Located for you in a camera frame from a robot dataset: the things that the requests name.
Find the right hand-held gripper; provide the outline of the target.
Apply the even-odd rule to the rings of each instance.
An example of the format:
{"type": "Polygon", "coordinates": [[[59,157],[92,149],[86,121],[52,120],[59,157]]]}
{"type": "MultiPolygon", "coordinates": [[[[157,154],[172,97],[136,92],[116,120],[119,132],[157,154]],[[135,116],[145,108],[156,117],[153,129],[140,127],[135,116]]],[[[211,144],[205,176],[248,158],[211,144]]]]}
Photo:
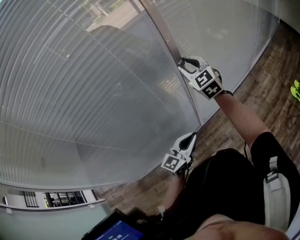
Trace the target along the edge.
{"type": "Polygon", "coordinates": [[[186,56],[182,61],[191,64],[189,71],[184,62],[178,65],[178,70],[189,80],[189,86],[206,99],[212,99],[223,90],[218,71],[206,65],[206,61],[199,56],[186,56]]]}

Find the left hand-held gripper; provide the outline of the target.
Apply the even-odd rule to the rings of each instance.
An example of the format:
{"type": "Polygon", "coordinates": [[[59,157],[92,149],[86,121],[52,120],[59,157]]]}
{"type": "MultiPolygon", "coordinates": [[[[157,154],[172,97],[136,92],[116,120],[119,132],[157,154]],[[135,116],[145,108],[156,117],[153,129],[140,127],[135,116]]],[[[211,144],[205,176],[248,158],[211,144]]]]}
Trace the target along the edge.
{"type": "Polygon", "coordinates": [[[174,176],[180,176],[188,170],[193,162],[192,152],[195,150],[196,140],[196,132],[179,137],[163,159],[163,170],[174,176]]]}

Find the frosted striped glass wall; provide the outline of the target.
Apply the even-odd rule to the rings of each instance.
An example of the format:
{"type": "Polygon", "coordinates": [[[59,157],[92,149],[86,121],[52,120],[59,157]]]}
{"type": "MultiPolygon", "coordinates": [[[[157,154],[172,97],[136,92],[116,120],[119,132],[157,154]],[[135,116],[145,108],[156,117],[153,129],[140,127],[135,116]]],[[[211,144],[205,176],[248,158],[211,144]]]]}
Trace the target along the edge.
{"type": "Polygon", "coordinates": [[[0,184],[137,180],[199,125],[139,0],[0,0],[0,184]]]}

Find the person's left forearm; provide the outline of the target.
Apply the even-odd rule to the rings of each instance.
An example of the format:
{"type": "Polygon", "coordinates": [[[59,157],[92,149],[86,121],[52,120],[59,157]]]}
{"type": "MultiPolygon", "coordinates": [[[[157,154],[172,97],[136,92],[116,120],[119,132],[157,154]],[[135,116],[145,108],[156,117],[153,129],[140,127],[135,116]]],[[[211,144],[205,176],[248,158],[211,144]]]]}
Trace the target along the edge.
{"type": "Polygon", "coordinates": [[[185,186],[185,174],[182,173],[179,177],[172,176],[171,181],[169,184],[169,187],[167,189],[167,192],[165,194],[165,197],[162,201],[162,206],[165,209],[170,208],[178,195],[181,193],[181,191],[184,189],[185,186]]]}

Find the person's right forearm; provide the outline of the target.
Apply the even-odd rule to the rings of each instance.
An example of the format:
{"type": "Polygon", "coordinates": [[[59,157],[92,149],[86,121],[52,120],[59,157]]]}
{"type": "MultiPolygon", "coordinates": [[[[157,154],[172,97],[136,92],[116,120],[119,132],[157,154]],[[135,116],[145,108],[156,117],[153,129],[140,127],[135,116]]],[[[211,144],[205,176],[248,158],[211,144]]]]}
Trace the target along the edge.
{"type": "Polygon", "coordinates": [[[261,118],[231,94],[218,94],[214,99],[249,147],[260,134],[269,132],[261,118]]]}

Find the person's black shirt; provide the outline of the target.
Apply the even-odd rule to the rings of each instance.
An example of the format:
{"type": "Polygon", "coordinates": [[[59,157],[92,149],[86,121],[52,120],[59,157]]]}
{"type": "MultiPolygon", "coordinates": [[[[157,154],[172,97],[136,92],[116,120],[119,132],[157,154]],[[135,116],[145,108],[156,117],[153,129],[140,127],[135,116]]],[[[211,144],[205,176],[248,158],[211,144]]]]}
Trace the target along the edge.
{"type": "Polygon", "coordinates": [[[300,174],[274,135],[264,132],[251,147],[251,160],[235,149],[225,149],[198,165],[173,205],[164,212],[166,228],[175,238],[184,239],[216,214],[263,225],[263,181],[270,173],[272,157],[277,157],[278,173],[288,180],[290,216],[294,217],[300,204],[300,174]]]}

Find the black tablet with blue screen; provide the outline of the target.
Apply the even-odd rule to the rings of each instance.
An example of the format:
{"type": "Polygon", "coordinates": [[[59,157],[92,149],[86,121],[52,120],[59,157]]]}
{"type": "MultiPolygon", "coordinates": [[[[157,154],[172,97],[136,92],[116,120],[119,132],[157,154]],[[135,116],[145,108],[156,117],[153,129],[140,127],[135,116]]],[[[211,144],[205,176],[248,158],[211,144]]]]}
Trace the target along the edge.
{"type": "Polygon", "coordinates": [[[125,213],[115,209],[81,240],[146,240],[146,235],[125,213]]]}

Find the frosted glass panel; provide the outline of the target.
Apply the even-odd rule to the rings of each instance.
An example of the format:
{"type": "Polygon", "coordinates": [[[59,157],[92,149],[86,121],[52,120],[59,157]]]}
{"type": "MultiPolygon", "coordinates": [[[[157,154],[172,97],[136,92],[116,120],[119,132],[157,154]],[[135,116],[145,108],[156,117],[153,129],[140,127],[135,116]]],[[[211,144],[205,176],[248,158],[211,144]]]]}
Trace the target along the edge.
{"type": "Polygon", "coordinates": [[[111,212],[105,200],[45,209],[0,204],[0,240],[81,240],[111,212]]]}

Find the grey metal window frame post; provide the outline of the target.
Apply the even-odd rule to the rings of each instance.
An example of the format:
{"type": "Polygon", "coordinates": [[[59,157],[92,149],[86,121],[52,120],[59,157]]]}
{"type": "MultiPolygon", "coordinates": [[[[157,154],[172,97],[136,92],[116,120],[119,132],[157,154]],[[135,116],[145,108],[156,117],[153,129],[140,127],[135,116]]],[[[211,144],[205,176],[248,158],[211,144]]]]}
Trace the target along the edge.
{"type": "Polygon", "coordinates": [[[168,48],[170,55],[173,58],[176,74],[178,75],[179,80],[188,96],[190,104],[195,112],[195,115],[196,115],[196,118],[198,121],[198,125],[199,125],[199,127],[197,127],[196,130],[198,130],[202,126],[202,123],[199,118],[199,113],[197,111],[198,108],[195,106],[194,100],[196,100],[196,98],[195,98],[194,92],[192,92],[188,89],[188,84],[187,84],[186,80],[184,79],[184,77],[182,76],[180,71],[178,70],[177,64],[180,63],[180,61],[181,61],[181,54],[176,45],[176,42],[175,42],[167,24],[165,23],[161,13],[159,12],[158,8],[156,7],[154,1],[153,0],[139,0],[139,1],[142,4],[142,6],[145,8],[148,15],[150,16],[150,18],[153,21],[154,25],[156,26],[157,30],[159,31],[162,39],[165,42],[166,47],[168,48]]]}

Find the black chest mount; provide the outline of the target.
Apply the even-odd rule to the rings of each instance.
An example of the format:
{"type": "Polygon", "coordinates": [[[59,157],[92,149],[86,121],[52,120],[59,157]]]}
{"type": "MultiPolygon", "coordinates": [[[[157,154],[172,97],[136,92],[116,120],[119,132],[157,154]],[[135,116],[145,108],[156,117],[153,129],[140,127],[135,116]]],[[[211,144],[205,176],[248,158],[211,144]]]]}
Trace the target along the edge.
{"type": "Polygon", "coordinates": [[[136,224],[150,224],[154,225],[157,224],[163,218],[161,213],[156,215],[148,215],[144,211],[142,211],[138,207],[134,207],[127,216],[129,219],[136,224]]]}

